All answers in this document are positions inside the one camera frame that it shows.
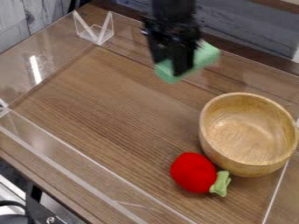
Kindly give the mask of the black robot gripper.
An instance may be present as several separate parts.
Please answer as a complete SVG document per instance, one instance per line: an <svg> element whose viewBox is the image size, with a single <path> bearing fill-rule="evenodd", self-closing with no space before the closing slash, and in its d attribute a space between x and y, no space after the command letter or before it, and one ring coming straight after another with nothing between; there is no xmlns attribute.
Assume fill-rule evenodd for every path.
<svg viewBox="0 0 299 224"><path fill-rule="evenodd" d="M194 6L196 0L149 0L149 11L142 16L141 33L146 36L153 63L166 60L170 54L174 77L193 67L193 52L201 38Z"/></svg>

